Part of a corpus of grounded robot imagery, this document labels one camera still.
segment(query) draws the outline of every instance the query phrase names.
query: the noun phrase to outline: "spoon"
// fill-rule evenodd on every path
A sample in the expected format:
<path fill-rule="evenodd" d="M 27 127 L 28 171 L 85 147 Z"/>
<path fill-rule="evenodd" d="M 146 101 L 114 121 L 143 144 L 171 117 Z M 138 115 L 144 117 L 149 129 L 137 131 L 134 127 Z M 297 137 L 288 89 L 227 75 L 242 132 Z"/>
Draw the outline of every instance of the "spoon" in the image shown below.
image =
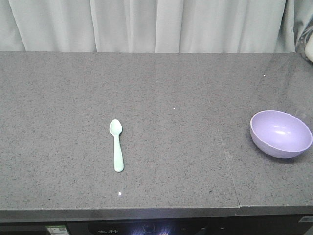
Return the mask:
<path fill-rule="evenodd" d="M 124 161 L 121 150 L 121 145 L 119 143 L 119 134 L 122 132 L 121 123 L 114 119 L 110 123 L 110 133 L 114 136 L 114 170 L 116 172 L 121 172 L 124 170 Z"/>

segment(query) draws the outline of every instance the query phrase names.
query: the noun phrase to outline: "white curtain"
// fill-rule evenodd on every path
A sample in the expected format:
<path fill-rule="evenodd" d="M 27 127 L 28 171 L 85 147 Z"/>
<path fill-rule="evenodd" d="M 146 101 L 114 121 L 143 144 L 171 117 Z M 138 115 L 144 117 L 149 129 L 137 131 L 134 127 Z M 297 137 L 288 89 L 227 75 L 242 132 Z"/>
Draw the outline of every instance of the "white curtain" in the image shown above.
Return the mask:
<path fill-rule="evenodd" d="M 0 0 L 1 51 L 294 52 L 313 0 Z"/>

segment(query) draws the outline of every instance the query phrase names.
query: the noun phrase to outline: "spoon handle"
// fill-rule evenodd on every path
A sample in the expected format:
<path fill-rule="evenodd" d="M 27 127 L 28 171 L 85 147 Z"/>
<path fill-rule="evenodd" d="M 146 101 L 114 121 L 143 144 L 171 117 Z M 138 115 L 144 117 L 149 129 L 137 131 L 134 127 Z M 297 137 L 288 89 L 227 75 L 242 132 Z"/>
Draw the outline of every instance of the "spoon handle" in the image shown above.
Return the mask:
<path fill-rule="evenodd" d="M 119 136 L 114 136 L 114 170 L 116 172 L 124 170 L 124 161 L 121 145 L 119 143 Z"/>

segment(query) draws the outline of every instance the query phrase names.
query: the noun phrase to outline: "label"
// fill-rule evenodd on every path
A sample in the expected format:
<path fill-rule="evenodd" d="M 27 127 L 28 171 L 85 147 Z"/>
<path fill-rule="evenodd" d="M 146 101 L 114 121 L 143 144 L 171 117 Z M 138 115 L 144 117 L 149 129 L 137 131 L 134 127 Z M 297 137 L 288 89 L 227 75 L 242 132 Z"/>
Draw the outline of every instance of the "label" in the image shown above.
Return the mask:
<path fill-rule="evenodd" d="M 298 223 L 306 223 L 306 222 L 313 222 L 313 216 L 304 216 L 299 220 Z"/>
<path fill-rule="evenodd" d="M 51 235 L 70 235 L 65 225 L 46 226 Z"/>

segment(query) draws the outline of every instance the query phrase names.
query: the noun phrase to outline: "plastic bowl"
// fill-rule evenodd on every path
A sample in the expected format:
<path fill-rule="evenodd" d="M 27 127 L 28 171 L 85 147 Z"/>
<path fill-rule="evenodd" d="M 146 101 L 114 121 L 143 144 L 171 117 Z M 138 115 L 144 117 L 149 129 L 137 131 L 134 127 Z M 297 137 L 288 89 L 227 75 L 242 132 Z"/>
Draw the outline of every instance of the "plastic bowl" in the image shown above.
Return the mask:
<path fill-rule="evenodd" d="M 250 122 L 253 142 L 276 158 L 293 158 L 312 145 L 312 133 L 298 118 L 277 110 L 256 113 Z"/>

